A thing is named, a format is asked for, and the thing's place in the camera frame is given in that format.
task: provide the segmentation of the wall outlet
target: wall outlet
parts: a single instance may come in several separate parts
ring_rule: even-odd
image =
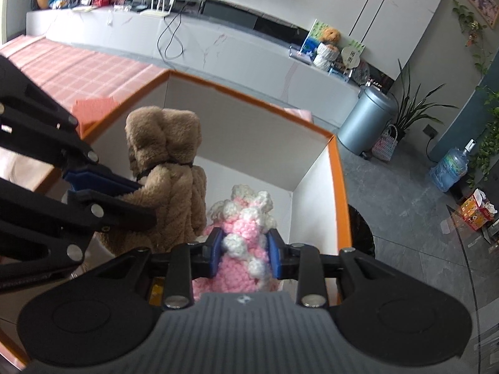
[[[438,135],[437,130],[434,127],[432,127],[430,124],[425,126],[425,128],[423,129],[423,133],[429,136],[430,139],[433,139],[435,136]]]

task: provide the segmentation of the blue water jug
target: blue water jug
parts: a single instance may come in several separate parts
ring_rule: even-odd
[[[450,149],[447,154],[430,169],[430,176],[433,183],[441,192],[447,192],[451,186],[459,181],[468,172],[468,155],[475,146],[472,139],[463,151],[457,147]]]

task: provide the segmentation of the metal screw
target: metal screw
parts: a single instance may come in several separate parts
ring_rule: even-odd
[[[80,261],[83,258],[83,252],[76,245],[69,245],[66,250],[67,257],[73,261]]]
[[[90,210],[97,218],[102,218],[104,216],[104,210],[99,204],[92,204]]]
[[[70,115],[67,120],[72,125],[78,125],[78,119],[76,119],[73,115]]]
[[[165,298],[165,306],[171,309],[185,308],[189,304],[189,300],[183,295],[170,295]]]
[[[322,295],[309,294],[301,299],[301,303],[307,308],[320,308],[326,303],[326,299]]]
[[[99,156],[97,156],[97,153],[95,153],[94,151],[89,151],[87,157],[91,161],[94,161],[96,163],[99,161]]]

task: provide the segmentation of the pink woven handbag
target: pink woven handbag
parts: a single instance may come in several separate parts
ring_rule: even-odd
[[[395,130],[395,137],[390,136],[391,128]],[[395,125],[388,125],[372,148],[373,156],[383,161],[390,161],[397,147],[397,137],[398,131]]]

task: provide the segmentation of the pink and white knitted toy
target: pink and white knitted toy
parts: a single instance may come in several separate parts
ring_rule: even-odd
[[[230,200],[215,203],[208,211],[213,223],[203,232],[222,228],[225,253],[213,279],[193,281],[194,299],[205,292],[276,291],[279,283],[272,278],[265,234],[277,223],[269,212],[274,205],[266,191],[255,193],[247,185],[235,185]]]

